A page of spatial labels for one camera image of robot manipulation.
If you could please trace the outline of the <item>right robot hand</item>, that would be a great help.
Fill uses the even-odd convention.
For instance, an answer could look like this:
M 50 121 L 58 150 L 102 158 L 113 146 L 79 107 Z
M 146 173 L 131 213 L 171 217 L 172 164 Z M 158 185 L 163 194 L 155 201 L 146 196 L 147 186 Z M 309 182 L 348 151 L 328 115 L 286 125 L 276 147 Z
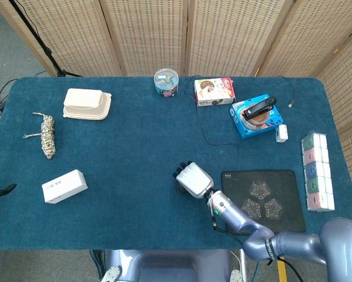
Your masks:
M 181 162 L 173 177 L 177 181 L 178 192 L 189 194 L 196 199 L 207 197 L 214 188 L 213 179 L 195 162 Z

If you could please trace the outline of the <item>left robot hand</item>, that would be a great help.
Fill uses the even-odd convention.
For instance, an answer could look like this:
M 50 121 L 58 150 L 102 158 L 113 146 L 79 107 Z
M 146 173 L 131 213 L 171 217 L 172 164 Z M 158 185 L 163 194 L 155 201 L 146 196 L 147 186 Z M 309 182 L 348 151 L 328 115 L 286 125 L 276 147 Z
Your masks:
M 5 196 L 9 194 L 11 191 L 13 191 L 16 188 L 17 184 L 13 183 L 7 186 L 6 188 L 0 190 L 0 197 Z

